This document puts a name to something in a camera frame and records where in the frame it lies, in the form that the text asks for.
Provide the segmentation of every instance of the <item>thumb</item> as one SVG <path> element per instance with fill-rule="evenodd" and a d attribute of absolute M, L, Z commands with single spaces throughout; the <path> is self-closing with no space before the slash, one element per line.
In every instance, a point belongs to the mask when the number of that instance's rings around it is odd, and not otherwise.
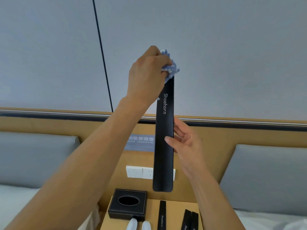
<path fill-rule="evenodd" d="M 177 152 L 179 152 L 182 149 L 182 147 L 184 146 L 183 143 L 179 142 L 178 140 L 176 140 L 176 139 L 174 139 L 174 138 L 172 138 L 170 136 L 166 136 L 164 138 L 164 140 L 165 140 L 165 142 L 167 142 L 167 144 L 169 146 L 174 148 Z"/>

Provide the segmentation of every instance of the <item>cleaning cloth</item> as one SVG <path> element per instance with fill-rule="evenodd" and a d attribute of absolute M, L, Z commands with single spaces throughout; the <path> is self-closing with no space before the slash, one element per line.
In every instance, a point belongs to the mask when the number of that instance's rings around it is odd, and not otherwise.
<path fill-rule="evenodd" d="M 170 57 L 170 54 L 167 52 L 167 50 L 163 50 L 161 53 L 162 55 L 168 55 L 168 57 Z M 165 83 L 167 83 L 169 79 L 173 78 L 174 75 L 180 71 L 180 69 L 177 68 L 176 63 L 173 60 L 172 62 L 173 62 L 173 65 L 164 65 L 161 69 L 161 71 L 168 72 L 168 75 L 165 78 Z"/>

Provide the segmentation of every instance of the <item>headboard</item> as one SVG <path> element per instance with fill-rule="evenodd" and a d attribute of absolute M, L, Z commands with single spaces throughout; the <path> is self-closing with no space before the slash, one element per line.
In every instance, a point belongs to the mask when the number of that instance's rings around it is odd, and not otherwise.
<path fill-rule="evenodd" d="M 307 148 L 238 144 L 220 185 L 235 209 L 307 216 Z"/>
<path fill-rule="evenodd" d="M 0 184 L 40 188 L 79 145 L 77 136 L 0 131 Z"/>

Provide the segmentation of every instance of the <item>tissue box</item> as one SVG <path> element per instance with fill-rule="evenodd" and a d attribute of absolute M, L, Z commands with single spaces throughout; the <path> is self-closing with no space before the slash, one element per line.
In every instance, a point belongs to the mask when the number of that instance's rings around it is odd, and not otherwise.
<path fill-rule="evenodd" d="M 147 191 L 115 189 L 109 217 L 112 219 L 144 221 L 147 205 Z"/>

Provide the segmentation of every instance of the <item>left hand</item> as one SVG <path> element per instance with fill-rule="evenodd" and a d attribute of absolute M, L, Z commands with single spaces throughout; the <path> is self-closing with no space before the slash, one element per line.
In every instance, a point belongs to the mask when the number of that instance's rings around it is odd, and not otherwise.
<path fill-rule="evenodd" d="M 151 46 L 129 71 L 127 97 L 149 107 L 164 87 L 167 76 L 167 72 L 161 72 L 164 65 L 172 65 L 172 60 Z"/>

